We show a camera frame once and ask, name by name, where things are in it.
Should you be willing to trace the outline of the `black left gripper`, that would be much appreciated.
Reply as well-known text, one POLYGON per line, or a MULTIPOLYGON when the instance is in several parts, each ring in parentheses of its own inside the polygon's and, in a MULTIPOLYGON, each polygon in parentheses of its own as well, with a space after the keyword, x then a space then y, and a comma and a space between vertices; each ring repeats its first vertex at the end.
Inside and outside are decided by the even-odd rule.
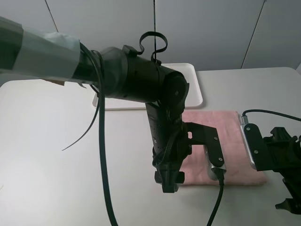
POLYGON ((155 181, 161 184, 164 193, 175 193, 179 185, 184 183, 185 174, 180 171, 183 160, 191 154, 191 148, 179 151, 175 148, 171 153, 166 151, 155 152, 152 149, 152 165, 156 168, 155 181))

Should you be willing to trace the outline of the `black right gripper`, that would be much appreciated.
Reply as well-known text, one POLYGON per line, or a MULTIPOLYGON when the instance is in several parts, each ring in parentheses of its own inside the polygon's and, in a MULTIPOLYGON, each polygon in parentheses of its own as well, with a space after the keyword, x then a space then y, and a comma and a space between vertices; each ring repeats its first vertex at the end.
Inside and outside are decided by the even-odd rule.
POLYGON ((283 183, 292 196, 275 208, 294 210, 301 206, 301 137, 289 135, 283 127, 275 127, 270 133, 263 140, 272 157, 271 170, 283 176, 283 183))

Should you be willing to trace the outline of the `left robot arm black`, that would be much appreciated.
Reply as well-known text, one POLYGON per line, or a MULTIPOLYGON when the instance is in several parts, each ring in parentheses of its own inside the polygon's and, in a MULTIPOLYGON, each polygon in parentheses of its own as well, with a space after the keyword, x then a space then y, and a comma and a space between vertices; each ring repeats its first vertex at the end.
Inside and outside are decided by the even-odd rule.
POLYGON ((0 20, 0 71, 51 82, 75 82, 99 92, 102 175, 107 175, 104 147, 105 98, 145 103, 153 139, 155 181, 164 193, 174 193, 184 182, 180 168, 191 153, 182 121, 189 84, 182 73, 155 58, 141 57, 143 49, 125 45, 102 52, 89 50, 78 39, 58 32, 26 29, 0 20))

